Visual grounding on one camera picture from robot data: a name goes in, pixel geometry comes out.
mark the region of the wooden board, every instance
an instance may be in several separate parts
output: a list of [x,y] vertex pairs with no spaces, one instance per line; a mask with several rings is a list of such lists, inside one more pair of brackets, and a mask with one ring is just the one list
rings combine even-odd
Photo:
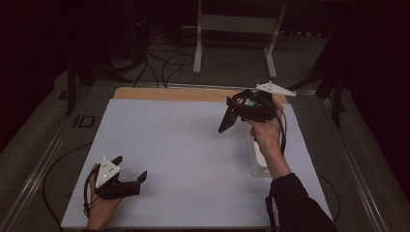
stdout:
[[[242,90],[121,87],[115,92],[114,99],[226,102],[226,97],[232,97],[241,91]],[[287,103],[286,96],[284,95],[274,95],[274,99],[279,103]]]

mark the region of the gray floor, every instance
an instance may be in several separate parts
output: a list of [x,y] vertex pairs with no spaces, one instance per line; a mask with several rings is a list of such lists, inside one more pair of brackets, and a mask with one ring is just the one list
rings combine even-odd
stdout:
[[[288,86],[308,76],[317,59],[325,40],[313,37],[280,36],[274,51],[278,79],[274,83]],[[217,87],[254,87],[257,83],[269,81],[261,43],[221,44],[207,41],[204,46],[202,72],[192,73],[192,65],[183,67],[169,79],[169,86],[200,85]],[[186,38],[179,43],[153,43],[152,50],[176,49],[193,55],[194,43]],[[167,59],[172,52],[151,51]],[[149,56],[149,64],[161,75],[163,62]],[[120,66],[126,62],[116,60]],[[126,78],[136,79],[142,67],[125,74]],[[165,74],[170,74],[175,67],[166,67]],[[106,104],[115,90],[124,84],[101,77],[93,87],[78,86],[79,104],[73,117],[66,117],[66,102],[58,101],[61,91],[66,89],[66,76],[56,79],[54,91],[42,102],[27,123],[15,136],[10,145],[0,156],[2,170],[0,175],[0,218],[3,225],[10,225],[9,231],[56,231],[58,228],[47,212],[41,195],[41,180],[30,179],[33,173],[43,173],[39,163],[50,158],[48,165],[61,158],[80,145],[91,142],[98,129]],[[314,89],[313,83],[305,89]],[[153,72],[150,69],[143,74],[136,86],[155,86]],[[335,130],[329,122],[328,108],[324,101],[312,97],[290,98],[306,140],[313,164],[320,175],[326,177],[335,186],[340,198],[340,215],[336,222],[339,231],[409,231],[409,203],[400,191],[389,166],[384,161],[371,132],[359,111],[350,99],[348,91],[343,93],[345,111],[341,114],[342,130]],[[64,130],[73,124],[76,115],[96,117],[92,128],[73,128]],[[357,168],[365,180],[366,187],[372,194],[378,213],[385,227],[374,228],[380,224],[372,220],[364,205],[365,196],[355,184],[352,174],[352,154]],[[86,159],[90,146],[77,150],[63,158],[49,173],[46,182],[46,196],[49,204],[60,219],[70,199],[82,163]],[[333,216],[337,214],[337,196],[332,187],[321,180]],[[23,188],[33,194],[19,195]],[[19,217],[7,217],[13,210]]]

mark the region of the wrist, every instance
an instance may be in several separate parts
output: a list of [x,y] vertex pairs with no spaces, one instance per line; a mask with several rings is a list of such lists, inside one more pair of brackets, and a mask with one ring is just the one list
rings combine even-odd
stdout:
[[262,155],[265,157],[265,160],[276,160],[276,159],[283,159],[283,153],[278,146],[272,146],[270,149],[266,151],[261,151]]

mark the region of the white table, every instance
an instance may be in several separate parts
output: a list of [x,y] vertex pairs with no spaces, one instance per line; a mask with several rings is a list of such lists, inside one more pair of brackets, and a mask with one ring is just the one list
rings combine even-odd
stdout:
[[[218,133],[225,110],[225,103],[211,101],[111,100],[62,227],[85,227],[85,178],[94,163],[117,156],[124,157],[120,181],[134,181],[145,170],[148,178],[139,196],[124,199],[111,227],[269,227],[264,199],[271,179],[251,175],[242,122]],[[330,215],[290,104],[285,114],[289,165]]]

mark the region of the person's right hand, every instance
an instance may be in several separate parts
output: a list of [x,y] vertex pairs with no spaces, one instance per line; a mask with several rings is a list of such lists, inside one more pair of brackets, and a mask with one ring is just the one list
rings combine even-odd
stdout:
[[[277,105],[277,115],[281,117],[283,105],[274,101]],[[267,156],[276,155],[280,153],[280,125],[278,119],[275,118],[267,123],[258,123],[246,119],[252,126],[250,135],[253,136],[259,145],[260,152],[266,158]]]

